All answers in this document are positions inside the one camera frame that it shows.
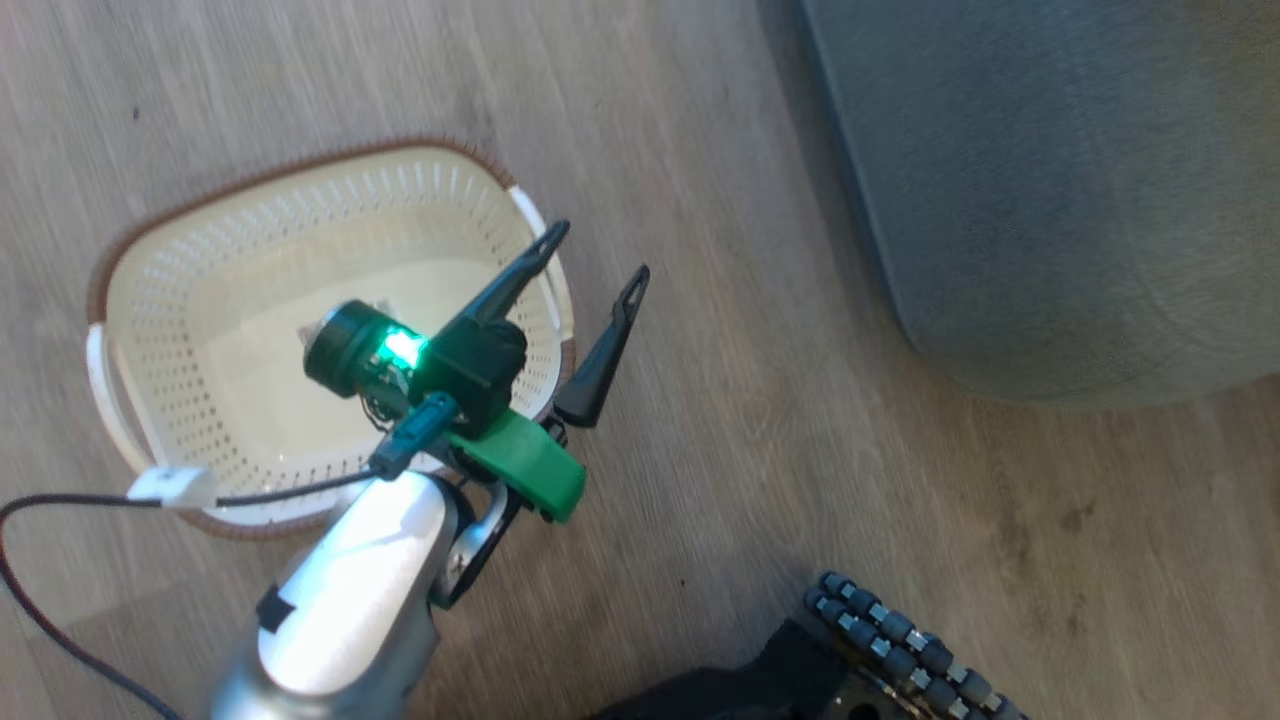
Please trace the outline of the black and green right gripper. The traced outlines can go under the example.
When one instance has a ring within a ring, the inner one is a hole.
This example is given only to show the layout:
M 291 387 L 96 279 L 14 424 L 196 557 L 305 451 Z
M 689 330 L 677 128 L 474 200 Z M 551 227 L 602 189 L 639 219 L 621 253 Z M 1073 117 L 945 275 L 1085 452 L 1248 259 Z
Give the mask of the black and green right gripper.
M 421 347 L 412 372 L 412 405 L 443 393 L 457 405 L 449 445 L 502 480 L 548 521 L 566 523 L 584 495 L 585 466 L 566 448 L 564 424 L 594 428 L 603 413 L 652 272 L 641 264 L 611 307 L 611 322 L 556 396 L 554 414 L 527 416 L 511 407 L 527 342 L 499 320 L 541 274 L 570 232 L 559 219 L 486 284 L 458 316 Z

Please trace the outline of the grey fabric sofa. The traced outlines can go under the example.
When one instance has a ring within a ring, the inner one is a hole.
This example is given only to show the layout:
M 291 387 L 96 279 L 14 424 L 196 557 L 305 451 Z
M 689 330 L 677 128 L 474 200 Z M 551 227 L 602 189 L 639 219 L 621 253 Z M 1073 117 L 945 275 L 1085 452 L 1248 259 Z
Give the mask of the grey fabric sofa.
M 965 389 L 1280 375 L 1280 0 L 799 0 L 900 331 Z

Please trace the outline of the white perforated laundry basket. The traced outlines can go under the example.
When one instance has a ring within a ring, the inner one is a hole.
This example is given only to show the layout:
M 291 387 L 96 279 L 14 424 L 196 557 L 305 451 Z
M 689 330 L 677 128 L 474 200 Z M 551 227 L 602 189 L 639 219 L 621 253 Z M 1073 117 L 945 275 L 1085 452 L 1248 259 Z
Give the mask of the white perforated laundry basket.
M 297 161 L 141 225 L 100 258 L 86 370 L 128 468 L 220 496 L 357 471 L 380 436 L 303 372 L 352 299 L 431 334 L 547 231 L 502 167 L 447 138 Z

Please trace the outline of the black roller omni wheel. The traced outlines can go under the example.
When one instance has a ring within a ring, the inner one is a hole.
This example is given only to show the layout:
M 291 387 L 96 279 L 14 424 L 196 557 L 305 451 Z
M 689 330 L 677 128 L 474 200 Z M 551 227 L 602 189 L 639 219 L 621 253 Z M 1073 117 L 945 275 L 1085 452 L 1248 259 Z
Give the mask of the black roller omni wheel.
M 1032 720 L 936 634 L 836 571 L 806 589 L 805 610 L 824 628 L 868 703 L 884 720 Z

